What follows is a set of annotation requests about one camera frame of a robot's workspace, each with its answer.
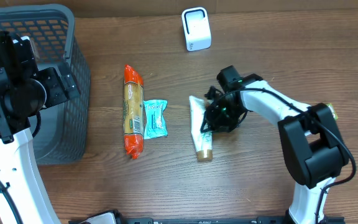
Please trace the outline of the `white floral cream tube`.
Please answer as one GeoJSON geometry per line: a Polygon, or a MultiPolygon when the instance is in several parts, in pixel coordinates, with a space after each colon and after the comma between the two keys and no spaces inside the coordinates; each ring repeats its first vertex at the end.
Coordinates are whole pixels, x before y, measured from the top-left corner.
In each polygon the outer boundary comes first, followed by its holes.
{"type": "Polygon", "coordinates": [[[189,96],[191,113],[191,136],[195,145],[198,162],[211,161],[213,159],[212,132],[201,132],[206,107],[204,100],[195,96],[189,96]]]}

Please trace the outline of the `teal snack packet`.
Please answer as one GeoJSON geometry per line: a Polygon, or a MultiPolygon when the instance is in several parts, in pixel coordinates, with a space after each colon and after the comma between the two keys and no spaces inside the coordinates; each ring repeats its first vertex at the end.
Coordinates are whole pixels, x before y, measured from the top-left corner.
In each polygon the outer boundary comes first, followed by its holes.
{"type": "Polygon", "coordinates": [[[167,100],[144,101],[146,124],[144,139],[153,139],[167,136],[167,126],[163,112],[167,107],[167,100]]]}

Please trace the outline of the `orange spaghetti pasta packet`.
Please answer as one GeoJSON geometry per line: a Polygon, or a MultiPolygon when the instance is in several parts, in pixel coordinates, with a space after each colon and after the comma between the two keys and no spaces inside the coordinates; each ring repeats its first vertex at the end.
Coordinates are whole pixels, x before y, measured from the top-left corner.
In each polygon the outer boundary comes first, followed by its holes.
{"type": "Polygon", "coordinates": [[[144,148],[144,81],[130,65],[124,69],[124,148],[137,159],[144,148]]]}

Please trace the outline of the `green jasmine tea pouch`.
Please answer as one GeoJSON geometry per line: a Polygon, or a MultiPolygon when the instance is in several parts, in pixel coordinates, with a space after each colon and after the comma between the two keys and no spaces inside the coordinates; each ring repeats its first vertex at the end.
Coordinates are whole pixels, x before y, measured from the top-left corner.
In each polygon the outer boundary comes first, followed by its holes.
{"type": "Polygon", "coordinates": [[[334,106],[333,106],[331,103],[328,103],[328,104],[327,104],[327,107],[330,109],[333,118],[334,118],[335,120],[337,120],[337,119],[338,119],[338,115],[337,115],[337,113],[336,113],[336,111],[335,111],[335,109],[334,109],[334,106]]]}

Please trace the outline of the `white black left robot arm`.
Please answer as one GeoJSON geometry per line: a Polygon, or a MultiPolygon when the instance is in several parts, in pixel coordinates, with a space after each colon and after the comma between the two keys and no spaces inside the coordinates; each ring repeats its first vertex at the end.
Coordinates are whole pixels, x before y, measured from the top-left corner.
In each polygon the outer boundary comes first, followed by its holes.
{"type": "Polygon", "coordinates": [[[39,69],[28,37],[0,31],[0,218],[58,223],[35,161],[29,118],[80,95],[65,62],[39,69]]]}

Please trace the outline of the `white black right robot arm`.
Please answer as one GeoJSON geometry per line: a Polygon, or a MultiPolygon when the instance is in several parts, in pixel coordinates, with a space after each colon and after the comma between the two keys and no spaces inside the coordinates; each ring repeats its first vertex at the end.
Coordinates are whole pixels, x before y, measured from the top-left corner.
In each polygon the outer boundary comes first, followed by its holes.
{"type": "Polygon", "coordinates": [[[344,223],[343,217],[323,213],[330,188],[350,181],[357,169],[330,106],[295,101],[254,73],[240,76],[232,65],[216,79],[221,87],[211,86],[205,94],[210,103],[199,130],[228,133],[249,112],[259,114],[278,128],[285,165],[295,181],[285,215],[259,217],[257,223],[344,223]]]}

